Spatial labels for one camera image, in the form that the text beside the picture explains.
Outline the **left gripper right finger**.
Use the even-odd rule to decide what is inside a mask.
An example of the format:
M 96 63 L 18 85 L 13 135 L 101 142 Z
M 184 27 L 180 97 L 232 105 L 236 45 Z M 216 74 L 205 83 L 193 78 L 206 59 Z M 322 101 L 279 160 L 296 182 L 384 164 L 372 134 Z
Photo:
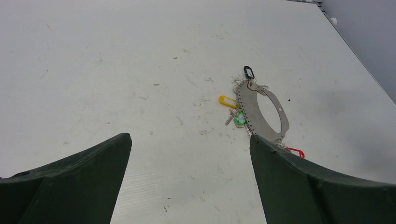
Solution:
M 272 144 L 250 139 L 268 224 L 393 224 L 396 187 L 345 175 Z

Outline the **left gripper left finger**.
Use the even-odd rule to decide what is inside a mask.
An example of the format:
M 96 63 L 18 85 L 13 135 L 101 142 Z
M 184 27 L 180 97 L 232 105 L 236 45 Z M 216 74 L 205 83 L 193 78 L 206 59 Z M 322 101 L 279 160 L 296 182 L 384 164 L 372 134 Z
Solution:
M 0 181 L 3 224 L 108 224 L 130 157 L 130 134 Z

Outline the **green key tag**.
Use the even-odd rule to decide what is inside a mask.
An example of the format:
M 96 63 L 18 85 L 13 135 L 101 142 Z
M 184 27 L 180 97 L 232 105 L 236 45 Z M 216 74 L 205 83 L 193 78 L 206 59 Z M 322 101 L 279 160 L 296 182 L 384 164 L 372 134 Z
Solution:
M 247 120 L 245 114 L 242 110 L 240 110 L 237 115 L 234 117 L 233 122 L 237 128 L 244 128 Z

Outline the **silver key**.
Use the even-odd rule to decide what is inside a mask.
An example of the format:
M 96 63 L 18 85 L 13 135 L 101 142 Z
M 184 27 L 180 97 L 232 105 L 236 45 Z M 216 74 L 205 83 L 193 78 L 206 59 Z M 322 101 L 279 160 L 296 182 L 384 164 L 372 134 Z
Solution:
M 239 114 L 239 110 L 238 109 L 235 109 L 235 108 L 230 108 L 229 109 L 229 117 L 228 117 L 228 119 L 225 121 L 225 125 L 227 126 L 227 125 L 229 125 L 231 122 L 232 122 L 232 120 Z

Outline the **yellow key tag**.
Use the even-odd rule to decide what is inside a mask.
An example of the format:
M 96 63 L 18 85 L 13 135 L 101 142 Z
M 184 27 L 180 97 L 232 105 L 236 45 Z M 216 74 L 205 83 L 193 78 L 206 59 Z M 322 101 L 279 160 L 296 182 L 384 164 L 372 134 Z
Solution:
M 239 103 L 235 99 L 229 98 L 224 95 L 219 96 L 219 102 L 222 105 L 233 108 L 233 109 L 238 109 L 240 107 Z

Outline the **small key with black tag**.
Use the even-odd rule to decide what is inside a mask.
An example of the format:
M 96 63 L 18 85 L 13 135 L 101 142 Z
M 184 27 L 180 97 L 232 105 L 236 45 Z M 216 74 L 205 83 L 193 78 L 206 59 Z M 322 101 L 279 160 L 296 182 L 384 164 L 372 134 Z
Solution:
M 251 67 L 245 65 L 243 67 L 244 70 L 244 75 L 247 79 L 247 87 L 251 90 L 251 91 L 256 91 L 259 94 L 266 96 L 267 94 L 265 93 L 265 91 L 268 89 L 267 86 L 265 85 L 259 85 L 256 83 L 256 78 L 254 76 L 253 70 Z

